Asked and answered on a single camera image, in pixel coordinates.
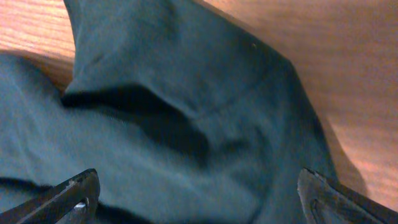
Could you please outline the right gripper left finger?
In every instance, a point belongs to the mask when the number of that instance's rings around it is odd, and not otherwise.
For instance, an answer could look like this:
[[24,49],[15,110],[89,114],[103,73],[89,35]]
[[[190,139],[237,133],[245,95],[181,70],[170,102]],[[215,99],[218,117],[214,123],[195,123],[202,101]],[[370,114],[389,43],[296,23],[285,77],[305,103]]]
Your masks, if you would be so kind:
[[1,214],[8,224],[87,224],[95,219],[100,181],[95,169],[58,184],[44,194]]

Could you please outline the black polo shirt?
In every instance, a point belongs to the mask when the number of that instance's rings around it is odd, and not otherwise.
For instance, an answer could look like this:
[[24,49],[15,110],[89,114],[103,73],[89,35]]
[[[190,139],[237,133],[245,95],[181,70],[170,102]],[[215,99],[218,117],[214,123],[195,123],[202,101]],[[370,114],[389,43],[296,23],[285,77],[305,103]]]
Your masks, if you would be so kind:
[[1,175],[57,185],[98,171],[101,201],[155,223],[304,223],[297,179],[335,178],[291,62],[193,1],[65,3],[60,94],[1,55]]

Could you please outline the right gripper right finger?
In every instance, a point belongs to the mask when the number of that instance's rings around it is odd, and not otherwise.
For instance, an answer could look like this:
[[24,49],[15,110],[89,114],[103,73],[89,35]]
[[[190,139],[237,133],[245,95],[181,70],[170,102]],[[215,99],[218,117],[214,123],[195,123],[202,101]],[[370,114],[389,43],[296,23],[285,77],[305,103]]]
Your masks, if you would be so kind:
[[314,170],[302,169],[297,186],[307,223],[397,224],[397,212]]

